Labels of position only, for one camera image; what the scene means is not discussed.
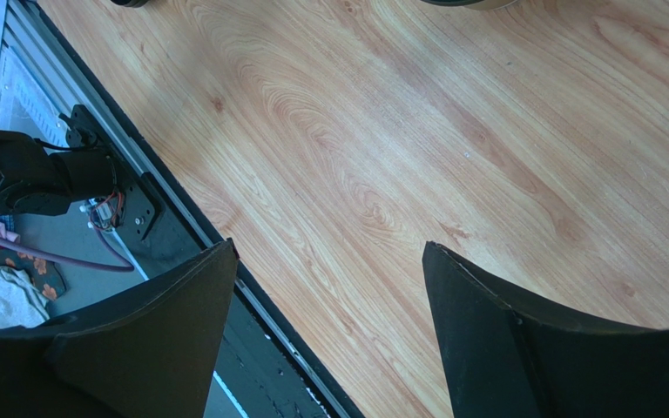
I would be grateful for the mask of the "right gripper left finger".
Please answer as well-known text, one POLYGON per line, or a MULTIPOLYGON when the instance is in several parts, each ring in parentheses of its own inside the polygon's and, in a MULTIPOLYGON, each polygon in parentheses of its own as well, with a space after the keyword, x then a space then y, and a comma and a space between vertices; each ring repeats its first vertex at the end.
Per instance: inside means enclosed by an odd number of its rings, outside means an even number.
POLYGON ((0 329, 0 417, 201 417, 238 262, 225 240, 38 327, 0 329))

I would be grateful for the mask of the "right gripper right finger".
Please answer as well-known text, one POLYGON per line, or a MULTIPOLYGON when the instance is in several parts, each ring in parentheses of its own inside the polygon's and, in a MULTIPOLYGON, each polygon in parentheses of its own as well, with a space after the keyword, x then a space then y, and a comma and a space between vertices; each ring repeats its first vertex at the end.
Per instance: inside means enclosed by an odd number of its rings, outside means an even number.
POLYGON ((669 417, 669 329, 583 313, 429 242, 424 282, 456 417, 669 417))

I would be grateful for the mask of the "kraft paper cup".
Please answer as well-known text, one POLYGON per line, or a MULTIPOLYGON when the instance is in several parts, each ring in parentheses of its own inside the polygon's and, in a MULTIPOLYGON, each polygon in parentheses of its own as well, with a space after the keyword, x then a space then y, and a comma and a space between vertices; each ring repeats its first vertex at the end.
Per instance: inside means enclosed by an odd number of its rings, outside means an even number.
POLYGON ((517 0, 423 0, 440 7, 462 7, 470 10, 488 11, 508 7, 517 0))

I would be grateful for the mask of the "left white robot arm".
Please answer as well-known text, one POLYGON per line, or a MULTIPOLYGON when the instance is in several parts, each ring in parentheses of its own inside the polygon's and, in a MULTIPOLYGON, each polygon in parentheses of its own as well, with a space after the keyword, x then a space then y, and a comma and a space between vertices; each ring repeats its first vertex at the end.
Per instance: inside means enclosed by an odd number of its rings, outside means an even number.
POLYGON ((18 131, 0 130, 0 216, 60 216, 71 205, 107 197, 118 184, 118 165, 93 145, 56 150, 18 131))

